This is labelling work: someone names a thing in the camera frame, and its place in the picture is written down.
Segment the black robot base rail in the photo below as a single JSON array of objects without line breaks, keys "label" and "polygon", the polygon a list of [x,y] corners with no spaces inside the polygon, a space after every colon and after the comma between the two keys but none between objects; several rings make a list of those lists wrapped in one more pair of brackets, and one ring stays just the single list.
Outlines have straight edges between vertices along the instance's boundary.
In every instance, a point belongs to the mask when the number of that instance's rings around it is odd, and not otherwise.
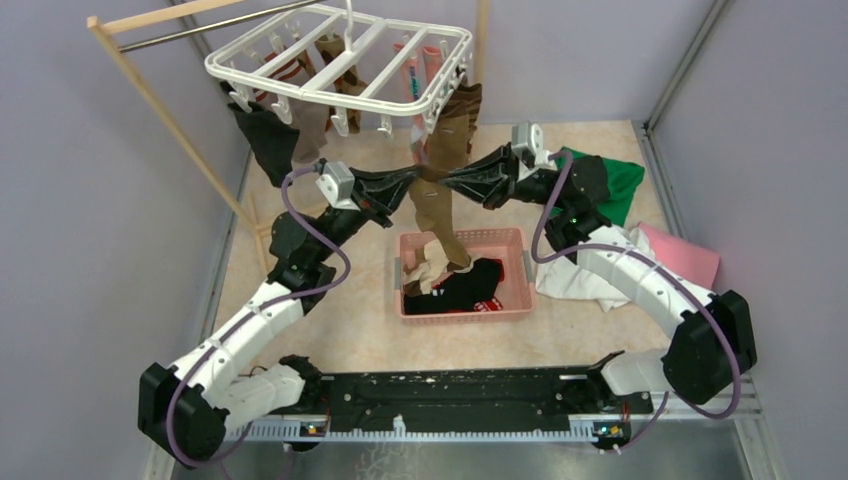
[{"label": "black robot base rail", "polygon": [[319,373],[305,357],[282,359],[306,374],[302,396],[232,438],[310,448],[330,442],[573,443],[620,452],[662,420],[698,420],[674,394],[603,391],[596,367]]}]

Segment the brown striped sock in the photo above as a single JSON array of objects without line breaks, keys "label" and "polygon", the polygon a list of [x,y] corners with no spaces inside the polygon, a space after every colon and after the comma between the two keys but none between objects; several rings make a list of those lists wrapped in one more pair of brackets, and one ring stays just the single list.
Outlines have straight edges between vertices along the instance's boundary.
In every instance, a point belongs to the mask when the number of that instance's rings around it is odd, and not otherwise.
[{"label": "brown striped sock", "polygon": [[473,139],[478,130],[478,120],[482,107],[483,85],[475,84],[460,84],[454,93],[461,102],[466,105],[468,114],[468,136],[467,136],[467,153],[470,154],[473,148]]}]

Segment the plain tan brown sock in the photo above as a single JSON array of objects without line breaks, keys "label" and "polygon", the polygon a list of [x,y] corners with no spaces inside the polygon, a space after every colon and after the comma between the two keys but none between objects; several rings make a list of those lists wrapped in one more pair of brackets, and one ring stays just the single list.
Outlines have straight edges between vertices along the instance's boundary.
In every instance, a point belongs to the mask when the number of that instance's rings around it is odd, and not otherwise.
[{"label": "plain tan brown sock", "polygon": [[462,168],[468,160],[469,105],[449,101],[427,139],[427,166],[438,172]]}]

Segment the white plastic clip hanger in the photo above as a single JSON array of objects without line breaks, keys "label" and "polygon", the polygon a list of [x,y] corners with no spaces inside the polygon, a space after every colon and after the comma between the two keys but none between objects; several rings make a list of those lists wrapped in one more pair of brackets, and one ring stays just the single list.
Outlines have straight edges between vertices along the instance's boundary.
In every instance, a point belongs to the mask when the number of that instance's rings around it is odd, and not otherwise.
[{"label": "white plastic clip hanger", "polygon": [[[337,27],[344,29],[341,38],[345,50],[305,84],[297,86],[272,77],[278,68],[295,60],[307,48],[315,47],[322,35],[331,34]],[[350,67],[357,66],[389,33],[401,34],[402,46],[368,81],[365,91],[358,96],[337,93],[334,81]],[[381,91],[396,76],[403,60],[430,37],[439,41],[444,61],[421,99],[415,102],[380,99]],[[274,96],[271,109],[286,124],[292,121],[289,100],[296,99],[332,108],[331,121],[341,136],[349,134],[348,110],[378,115],[379,130],[385,136],[392,135],[394,119],[412,119],[422,114],[430,134],[450,95],[465,76],[472,44],[473,35],[465,28],[387,19],[357,12],[352,4],[338,8],[309,1],[286,5],[271,14],[269,19],[210,53],[204,66],[208,74],[233,88],[231,97],[241,107],[247,107],[257,91]]]}]

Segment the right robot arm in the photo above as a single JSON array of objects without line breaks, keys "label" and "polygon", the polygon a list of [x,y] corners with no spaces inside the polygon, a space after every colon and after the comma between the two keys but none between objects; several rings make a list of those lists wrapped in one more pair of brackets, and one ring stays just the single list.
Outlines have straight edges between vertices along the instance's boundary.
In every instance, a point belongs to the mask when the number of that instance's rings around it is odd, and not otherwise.
[{"label": "right robot arm", "polygon": [[733,290],[717,294],[687,281],[619,232],[597,209],[609,196],[600,157],[575,158],[568,150],[533,157],[507,144],[439,182],[488,210],[510,200],[543,206],[533,239],[547,239],[553,252],[542,257],[533,245],[533,260],[569,258],[639,306],[669,338],[665,350],[598,361],[586,385],[594,409],[612,412],[641,392],[673,393],[712,419],[737,409],[741,376],[757,362],[747,301]]}]

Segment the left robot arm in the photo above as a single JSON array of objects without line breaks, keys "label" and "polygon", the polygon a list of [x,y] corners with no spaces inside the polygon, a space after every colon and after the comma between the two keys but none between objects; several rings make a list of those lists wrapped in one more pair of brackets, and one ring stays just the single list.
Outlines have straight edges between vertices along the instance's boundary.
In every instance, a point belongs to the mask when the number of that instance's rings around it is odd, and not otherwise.
[{"label": "left robot arm", "polygon": [[277,264],[225,325],[172,363],[141,375],[138,427],[180,464],[221,462],[227,433],[282,407],[308,413],[320,386],[277,364],[240,374],[284,329],[306,317],[352,270],[342,245],[365,224],[383,228],[419,178],[418,167],[367,172],[320,160],[284,177],[286,210],[272,232]]}]

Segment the pink sock with teal spots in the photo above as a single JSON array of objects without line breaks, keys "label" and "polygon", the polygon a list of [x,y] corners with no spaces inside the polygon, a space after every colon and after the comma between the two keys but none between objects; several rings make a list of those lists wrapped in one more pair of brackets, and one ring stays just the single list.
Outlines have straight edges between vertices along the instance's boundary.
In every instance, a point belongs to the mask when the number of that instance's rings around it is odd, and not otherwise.
[{"label": "pink sock with teal spots", "polygon": [[[400,79],[401,90],[408,102],[421,99],[426,88],[435,80],[436,74],[443,65],[442,50],[423,42],[412,53],[410,53],[396,69],[396,76]],[[412,117],[412,128],[410,133],[410,150],[413,161],[419,165],[426,165],[428,161],[428,133],[424,124],[422,114]]]}]

